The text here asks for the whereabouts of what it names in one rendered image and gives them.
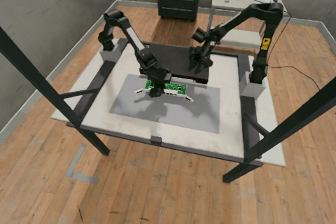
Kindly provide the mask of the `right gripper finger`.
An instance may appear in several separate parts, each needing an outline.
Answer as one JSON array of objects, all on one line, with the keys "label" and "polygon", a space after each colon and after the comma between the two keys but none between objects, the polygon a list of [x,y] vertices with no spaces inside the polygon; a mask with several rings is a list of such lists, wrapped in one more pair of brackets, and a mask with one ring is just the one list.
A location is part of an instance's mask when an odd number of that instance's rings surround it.
[{"label": "right gripper finger", "polygon": [[209,68],[206,64],[204,64],[203,62],[201,61],[198,61],[199,65],[195,71],[195,75],[199,74],[200,72],[202,72],[203,70]]},{"label": "right gripper finger", "polygon": [[190,58],[190,66],[189,66],[188,72],[191,72],[197,65],[198,63]]}]

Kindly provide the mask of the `green circuit board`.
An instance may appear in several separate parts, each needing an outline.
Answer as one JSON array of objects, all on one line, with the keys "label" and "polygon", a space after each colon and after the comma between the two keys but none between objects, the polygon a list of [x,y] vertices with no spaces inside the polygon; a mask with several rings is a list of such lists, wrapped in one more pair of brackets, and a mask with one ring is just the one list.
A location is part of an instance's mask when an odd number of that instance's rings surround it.
[{"label": "green circuit board", "polygon": [[[154,88],[155,85],[151,84],[152,81],[148,80],[147,84],[146,84],[146,88],[144,89],[144,91],[150,92],[151,88]],[[179,97],[184,97],[184,99],[188,99],[191,102],[194,102],[194,99],[190,98],[188,95],[185,94],[186,92],[186,85],[179,85],[179,84],[167,84],[166,85],[166,89],[164,89],[165,91],[165,95],[174,95],[174,96],[179,96]],[[134,91],[135,94],[138,94],[140,92],[143,92],[143,89]]]}]

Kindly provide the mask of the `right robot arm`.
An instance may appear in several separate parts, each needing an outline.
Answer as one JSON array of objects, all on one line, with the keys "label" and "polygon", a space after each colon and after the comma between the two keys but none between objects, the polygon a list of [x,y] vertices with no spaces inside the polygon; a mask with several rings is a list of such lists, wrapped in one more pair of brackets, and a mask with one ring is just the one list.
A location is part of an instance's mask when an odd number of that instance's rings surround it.
[{"label": "right robot arm", "polygon": [[[262,9],[262,10],[258,10]],[[191,39],[198,43],[203,43],[203,46],[214,49],[215,45],[220,45],[220,40],[232,29],[248,20],[249,18],[258,18],[259,20],[264,20],[265,22],[265,33],[262,38],[262,43],[259,51],[259,55],[255,53],[253,58],[252,67],[253,70],[249,74],[250,83],[263,84],[263,79],[267,76],[268,64],[266,64],[267,53],[272,42],[272,37],[274,31],[279,25],[284,14],[284,6],[282,3],[252,3],[243,11],[235,15],[233,18],[227,22],[220,24],[213,29],[205,32],[199,27],[192,35]],[[190,47],[189,53],[199,55],[200,57],[204,54],[204,48],[197,46],[196,48]],[[265,70],[265,72],[264,72]]]}]

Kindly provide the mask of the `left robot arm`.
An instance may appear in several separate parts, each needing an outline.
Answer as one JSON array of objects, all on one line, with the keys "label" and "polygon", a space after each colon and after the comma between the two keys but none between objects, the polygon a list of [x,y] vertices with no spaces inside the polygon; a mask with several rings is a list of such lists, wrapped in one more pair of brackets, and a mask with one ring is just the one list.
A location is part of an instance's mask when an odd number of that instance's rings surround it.
[{"label": "left robot arm", "polygon": [[[115,19],[114,19],[115,18]],[[150,48],[144,45],[137,33],[130,24],[130,21],[124,12],[118,9],[111,10],[104,14],[104,20],[106,24],[104,30],[99,33],[98,41],[103,45],[103,50],[112,51],[115,47],[112,42],[113,30],[115,27],[122,29],[127,39],[134,48],[137,62],[140,63],[140,67],[144,70],[148,77],[154,77],[158,80],[159,84],[170,84],[172,80],[172,73],[169,69],[164,69],[160,65],[157,65],[158,58],[151,52]],[[107,41],[108,42],[107,42]],[[107,42],[107,43],[106,43]],[[154,59],[152,62],[150,62]]]}]

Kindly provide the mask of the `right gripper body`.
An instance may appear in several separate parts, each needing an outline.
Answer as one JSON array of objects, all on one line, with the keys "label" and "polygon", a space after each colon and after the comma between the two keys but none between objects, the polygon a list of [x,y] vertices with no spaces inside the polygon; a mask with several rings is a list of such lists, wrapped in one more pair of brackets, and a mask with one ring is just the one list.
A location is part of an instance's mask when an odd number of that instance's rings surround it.
[{"label": "right gripper body", "polygon": [[210,48],[206,47],[205,45],[203,45],[201,47],[201,49],[203,49],[203,48],[204,48],[203,57],[200,57],[200,54],[199,55],[190,54],[188,57],[191,58],[192,60],[196,61],[197,63],[198,63],[198,60],[199,60],[199,61],[203,62],[204,64],[206,64],[208,67],[212,67],[214,62],[208,58],[208,56],[212,54],[212,52],[211,52],[212,50]]}]

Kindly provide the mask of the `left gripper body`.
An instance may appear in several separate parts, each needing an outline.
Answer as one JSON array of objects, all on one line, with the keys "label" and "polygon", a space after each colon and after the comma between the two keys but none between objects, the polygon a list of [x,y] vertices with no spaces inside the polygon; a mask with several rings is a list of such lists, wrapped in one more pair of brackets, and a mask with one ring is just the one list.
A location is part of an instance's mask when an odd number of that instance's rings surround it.
[{"label": "left gripper body", "polygon": [[154,77],[148,77],[148,80],[152,81],[152,85],[155,85],[154,88],[150,90],[150,97],[160,97],[162,95],[162,85],[158,83],[158,80]]}]

